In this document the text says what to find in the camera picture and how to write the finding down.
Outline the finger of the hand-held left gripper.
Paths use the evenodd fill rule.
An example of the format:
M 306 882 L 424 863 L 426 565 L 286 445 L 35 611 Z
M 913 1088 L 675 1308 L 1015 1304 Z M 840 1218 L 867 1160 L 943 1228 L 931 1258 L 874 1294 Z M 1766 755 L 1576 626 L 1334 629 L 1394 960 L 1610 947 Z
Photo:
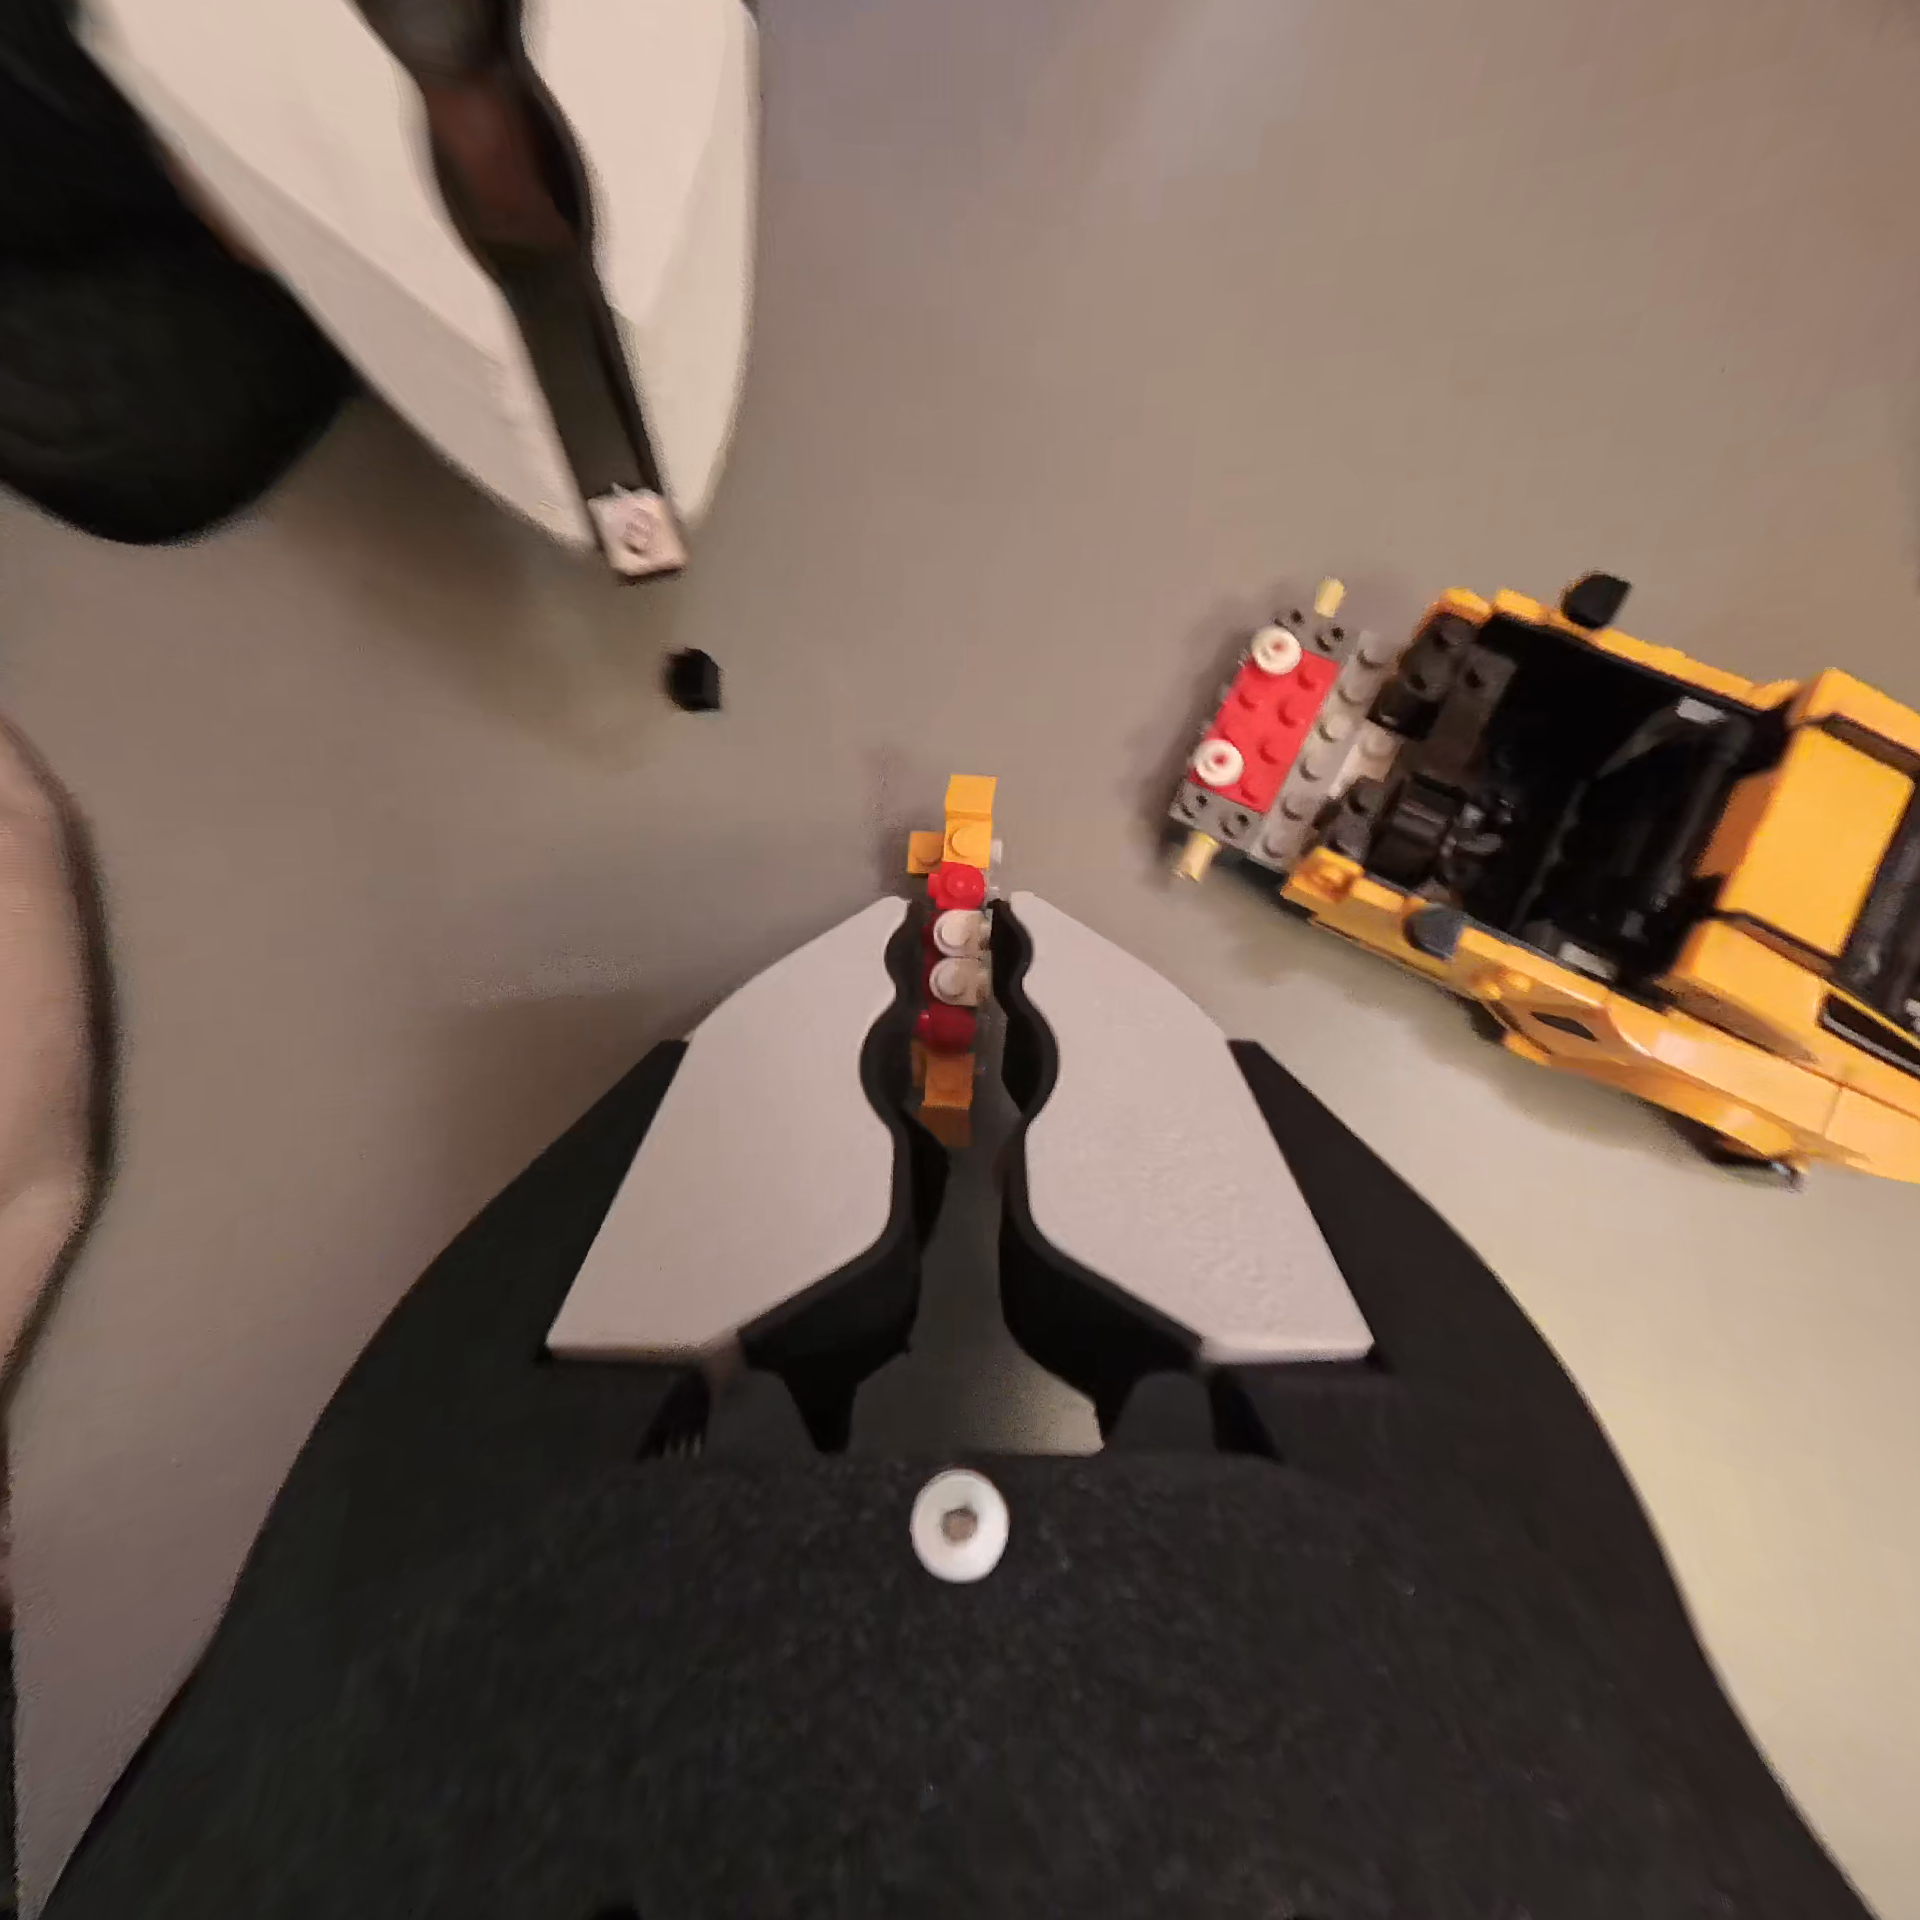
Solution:
M 426 443 L 592 546 L 513 311 L 449 222 L 418 88 L 355 5 L 99 2 L 81 39 Z
M 652 482 L 704 520 L 752 344 L 761 26 L 742 2 L 543 2 L 522 13 L 532 77 L 583 198 L 590 314 L 615 418 Z

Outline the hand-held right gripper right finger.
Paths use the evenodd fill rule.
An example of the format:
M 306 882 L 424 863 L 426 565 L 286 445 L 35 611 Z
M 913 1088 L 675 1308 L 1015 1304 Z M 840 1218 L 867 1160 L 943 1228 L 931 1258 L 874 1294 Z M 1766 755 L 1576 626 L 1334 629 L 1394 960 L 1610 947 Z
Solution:
M 1032 891 L 998 908 L 1000 1304 L 1103 1439 L 1174 1383 L 1351 1370 L 1377 1338 L 1219 1022 Z

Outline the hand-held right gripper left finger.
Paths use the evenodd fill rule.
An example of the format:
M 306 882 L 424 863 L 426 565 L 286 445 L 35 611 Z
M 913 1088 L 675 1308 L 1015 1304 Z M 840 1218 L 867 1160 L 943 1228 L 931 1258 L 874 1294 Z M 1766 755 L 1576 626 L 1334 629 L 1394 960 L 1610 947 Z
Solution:
M 783 1383 L 819 1450 L 848 1444 L 922 1308 L 916 952 L 911 903 L 884 895 L 691 1030 L 550 1325 L 554 1359 L 732 1359 Z

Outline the red white lego assembly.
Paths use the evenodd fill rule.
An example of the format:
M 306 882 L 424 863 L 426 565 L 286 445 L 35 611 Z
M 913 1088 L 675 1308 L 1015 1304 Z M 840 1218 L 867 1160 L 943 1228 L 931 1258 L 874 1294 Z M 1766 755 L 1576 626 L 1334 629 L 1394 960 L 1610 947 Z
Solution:
M 953 774 L 944 821 L 906 840 L 906 875 L 922 890 L 911 1084 L 920 1125 L 947 1149 L 971 1141 L 980 1027 L 992 1005 L 994 802 L 992 774 Z

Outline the yellow lego car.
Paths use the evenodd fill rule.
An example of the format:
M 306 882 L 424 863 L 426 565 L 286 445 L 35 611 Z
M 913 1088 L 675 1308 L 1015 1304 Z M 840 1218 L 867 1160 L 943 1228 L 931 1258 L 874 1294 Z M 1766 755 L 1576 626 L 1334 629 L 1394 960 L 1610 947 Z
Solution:
M 1716 1166 L 1915 1183 L 1915 709 L 1632 638 L 1625 596 L 1452 588 L 1407 635 L 1337 581 L 1283 606 L 1191 736 L 1176 870 L 1242 866 Z

